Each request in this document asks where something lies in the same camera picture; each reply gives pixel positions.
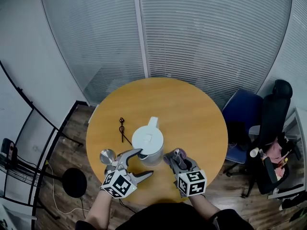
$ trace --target floor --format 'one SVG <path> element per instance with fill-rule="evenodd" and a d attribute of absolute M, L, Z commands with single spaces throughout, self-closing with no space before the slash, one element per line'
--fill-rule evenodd
<path fill-rule="evenodd" d="M 72 114 L 65 127 L 64 133 L 85 144 L 88 120 L 91 117 L 94 108 L 79 105 Z M 62 175 L 68 168 L 76 167 L 81 169 L 87 178 L 87 191 L 82 197 L 85 209 L 89 209 L 93 204 L 99 191 L 101 182 L 95 177 L 86 156 L 86 148 L 77 147 L 73 142 L 62 139 L 58 141 L 49 161 L 55 175 Z M 220 209 L 232 208 L 238 214 L 248 221 L 254 229 L 257 230 L 283 230 L 283 229 L 307 229 L 307 216 L 303 216 L 293 222 L 288 222 L 290 217 L 299 210 L 298 207 L 279 211 L 280 201 L 268 200 L 265 195 L 261 195 L 255 185 L 251 196 L 243 199 L 240 197 L 243 191 L 247 192 L 248 177 L 244 175 L 225 176 L 222 171 L 229 166 L 225 162 L 215 180 L 207 187 L 207 199 Z M 75 210 L 71 214 L 62 214 L 57 211 L 52 197 L 53 182 L 50 178 L 44 178 L 39 198 L 50 209 L 52 213 L 60 216 L 60 219 L 54 220 L 42 209 L 37 209 L 37 221 L 35 229 L 42 230 L 70 230 L 74 229 L 75 222 L 84 219 L 82 210 Z M 54 197 L 58 209 L 62 212 L 69 212 L 74 208 L 81 208 L 80 199 L 71 198 L 63 191 L 60 182 L 55 181 Z M 139 211 L 144 206 L 128 204 L 130 208 Z M 112 201 L 111 217 L 109 229 L 113 230 L 123 222 L 128 220 L 134 213 L 124 208 L 116 200 Z"/>

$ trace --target yellow object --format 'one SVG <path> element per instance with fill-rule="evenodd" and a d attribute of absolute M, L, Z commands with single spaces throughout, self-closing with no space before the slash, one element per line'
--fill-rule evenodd
<path fill-rule="evenodd" d="M 195 86 L 171 78 L 148 78 L 128 83 L 113 91 L 96 109 L 86 134 L 89 163 L 103 182 L 106 166 L 99 154 L 112 149 L 116 154 L 132 149 L 121 142 L 119 119 L 125 119 L 124 134 L 131 141 L 139 127 L 150 117 L 159 118 L 164 137 L 164 153 L 182 148 L 205 171 L 209 185 L 220 171 L 226 157 L 227 128 L 220 109 Z M 156 167 L 142 165 L 137 156 L 129 160 L 128 170 L 140 173 L 154 170 L 151 177 L 138 184 L 138 189 L 125 200 L 151 205 L 156 202 L 181 202 L 170 167 L 161 162 Z"/>

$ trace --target pitcher lid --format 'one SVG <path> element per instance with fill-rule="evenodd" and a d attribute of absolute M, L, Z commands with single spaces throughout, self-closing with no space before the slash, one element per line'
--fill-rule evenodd
<path fill-rule="evenodd" d="M 138 128 L 132 136 L 132 146 L 134 149 L 143 149 L 141 154 L 152 155 L 158 152 L 163 146 L 162 132 L 152 126 L 142 126 Z"/>

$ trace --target kettle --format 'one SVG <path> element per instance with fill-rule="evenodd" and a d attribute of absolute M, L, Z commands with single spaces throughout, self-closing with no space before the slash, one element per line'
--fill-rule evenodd
<path fill-rule="evenodd" d="M 162 161 L 163 143 L 164 138 L 159 130 L 157 117 L 151 117 L 148 125 L 138 128 L 132 136 L 133 148 L 142 149 L 138 156 L 148 167 L 157 166 Z"/>

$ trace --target black baseboard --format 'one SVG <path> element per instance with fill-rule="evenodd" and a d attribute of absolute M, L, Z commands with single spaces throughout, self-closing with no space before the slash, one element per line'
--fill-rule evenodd
<path fill-rule="evenodd" d="M 74 110 L 76 110 L 77 106 L 78 105 L 86 105 L 87 106 L 87 103 L 86 102 L 82 102 L 82 101 L 76 101 L 71 110 L 69 111 L 69 113 L 67 114 L 66 118 L 64 119 L 61 127 L 59 128 L 59 131 L 58 133 L 56 134 L 51 146 L 50 146 L 50 149 L 48 151 L 48 154 L 46 156 L 46 160 L 49 160 L 51 155 L 52 155 L 52 152 L 61 136 L 61 133 L 63 132 L 65 126 L 67 125 L 67 122 L 68 120 L 70 119 L 72 113 L 74 112 Z M 34 196 L 34 201 L 33 201 L 33 210 L 32 210 L 32 216 L 35 216 L 36 214 L 36 209 L 37 209 L 37 203 L 38 203 L 38 196 L 39 196 L 39 189 L 40 189 L 40 186 L 43 182 L 43 177 L 44 177 L 44 172 L 46 171 L 46 168 L 47 168 L 47 164 L 44 164 L 43 168 L 42 168 L 42 173 L 40 174 L 39 178 L 38 178 L 38 182 L 37 182 L 37 187 L 36 187 L 36 192 L 35 192 L 35 196 Z M 32 220 L 32 223 L 31 223 L 31 230 L 35 230 L 35 220 Z"/>

